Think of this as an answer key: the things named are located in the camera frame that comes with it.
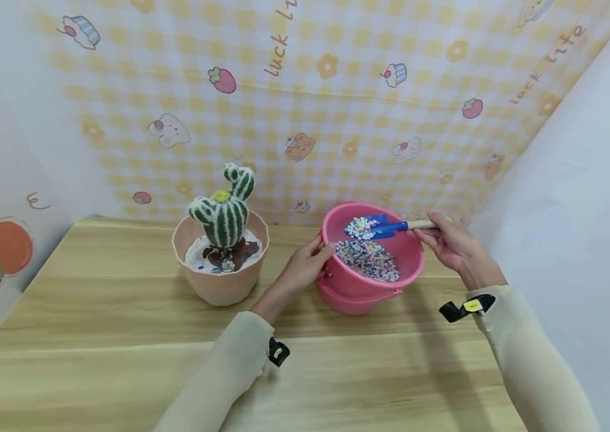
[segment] green knitted cactus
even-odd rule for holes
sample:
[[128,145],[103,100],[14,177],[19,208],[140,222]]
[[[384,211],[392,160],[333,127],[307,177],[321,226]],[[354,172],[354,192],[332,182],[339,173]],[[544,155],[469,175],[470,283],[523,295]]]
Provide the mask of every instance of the green knitted cactus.
[[237,244],[245,232],[249,216],[245,201],[254,191],[254,172],[228,163],[223,167],[223,176],[231,183],[231,190],[196,197],[190,203],[190,217],[204,225],[211,245],[225,250]]

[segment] wooden table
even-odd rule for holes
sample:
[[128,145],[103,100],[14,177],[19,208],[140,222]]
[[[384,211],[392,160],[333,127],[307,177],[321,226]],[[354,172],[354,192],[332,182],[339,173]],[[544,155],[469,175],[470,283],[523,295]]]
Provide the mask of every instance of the wooden table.
[[[271,228],[259,285],[213,308],[179,272],[173,228],[90,218],[70,229],[0,327],[0,431],[150,431],[233,316],[317,233]],[[417,282],[363,317],[333,312],[312,287],[276,325],[291,356],[267,364],[223,431],[523,431],[473,320],[437,313],[463,296],[431,253]]]

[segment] beige sleeve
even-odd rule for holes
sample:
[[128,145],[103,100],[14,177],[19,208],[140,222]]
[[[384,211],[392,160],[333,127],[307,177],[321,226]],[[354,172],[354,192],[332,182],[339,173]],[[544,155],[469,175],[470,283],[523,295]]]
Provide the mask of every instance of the beige sleeve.
[[528,432],[599,431],[581,385],[520,292],[510,286],[487,287],[467,298],[480,294],[496,298],[487,313],[474,316]]
[[238,313],[154,430],[217,432],[233,402],[262,374],[273,333],[259,315]]

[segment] yellow checkered wallpaper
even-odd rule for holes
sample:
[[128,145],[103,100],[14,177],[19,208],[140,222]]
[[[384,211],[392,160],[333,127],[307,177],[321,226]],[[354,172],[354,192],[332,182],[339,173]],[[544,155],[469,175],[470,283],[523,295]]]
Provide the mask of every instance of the yellow checkered wallpaper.
[[610,38],[608,0],[32,7],[92,169],[121,215],[162,220],[235,162],[273,224],[349,200],[467,222]]

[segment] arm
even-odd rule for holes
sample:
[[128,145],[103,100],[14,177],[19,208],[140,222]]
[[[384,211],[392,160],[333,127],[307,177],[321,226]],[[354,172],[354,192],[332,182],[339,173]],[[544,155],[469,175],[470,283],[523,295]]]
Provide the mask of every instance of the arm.
[[218,431],[233,402],[262,374],[273,333],[259,315],[238,313],[154,430]]
[[233,403],[262,374],[278,315],[318,276],[333,254],[321,237],[300,247],[250,311],[241,312],[214,342],[208,359],[173,401],[155,432],[220,429]]
[[533,311],[487,254],[459,272],[467,298],[496,301],[476,323],[499,364],[506,391],[528,432],[599,431],[590,403],[571,369],[547,340]]

